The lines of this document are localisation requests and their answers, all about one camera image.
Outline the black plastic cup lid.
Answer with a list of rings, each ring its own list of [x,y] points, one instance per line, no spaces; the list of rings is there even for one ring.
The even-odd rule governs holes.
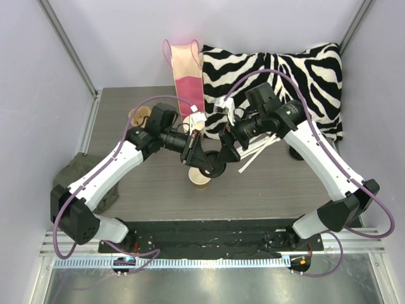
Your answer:
[[[219,155],[218,151],[214,151],[214,150],[206,151],[205,155],[207,156],[213,169],[211,171],[200,169],[199,171],[200,171],[200,173],[203,174],[203,176],[208,177],[208,178],[217,178],[222,173],[224,173],[224,171],[227,167],[227,164],[220,162],[218,160],[218,155]]]

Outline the single brown paper cup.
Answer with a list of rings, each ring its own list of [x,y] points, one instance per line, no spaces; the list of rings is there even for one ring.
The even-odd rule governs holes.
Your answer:
[[[188,177],[192,185],[197,189],[206,189],[211,181],[211,178],[204,176],[198,168],[194,167],[189,169]]]

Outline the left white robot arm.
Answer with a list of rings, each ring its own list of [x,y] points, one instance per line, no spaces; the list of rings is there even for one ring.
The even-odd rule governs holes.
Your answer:
[[[189,115],[189,131],[173,128],[176,109],[164,103],[153,106],[146,122],[125,133],[114,150],[88,174],[67,187],[55,186],[51,197],[51,221],[77,244],[91,239],[107,240],[122,253],[129,252],[135,238],[127,225],[115,218],[104,218],[94,213],[103,196],[129,171],[146,161],[161,148],[177,152],[180,161],[190,167],[210,171],[213,166],[201,146],[201,132],[197,126],[205,122],[203,112],[195,106]]]

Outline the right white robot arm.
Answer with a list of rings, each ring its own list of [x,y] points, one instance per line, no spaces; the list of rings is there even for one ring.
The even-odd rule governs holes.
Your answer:
[[[285,240],[289,248],[300,250],[307,245],[309,238],[326,230],[339,232],[368,209],[371,195],[377,194],[380,186],[373,179],[364,180],[352,173],[351,176],[360,182],[357,186],[342,173],[342,169],[350,169],[349,165],[328,144],[317,125],[306,118],[301,102],[282,103],[268,83],[248,90],[246,98],[254,110],[246,118],[234,115],[232,98],[222,97],[214,103],[214,111],[228,119],[219,133],[218,163],[239,161],[235,142],[247,149],[251,138],[269,132],[298,152],[330,197],[329,202],[299,217],[287,228]]]

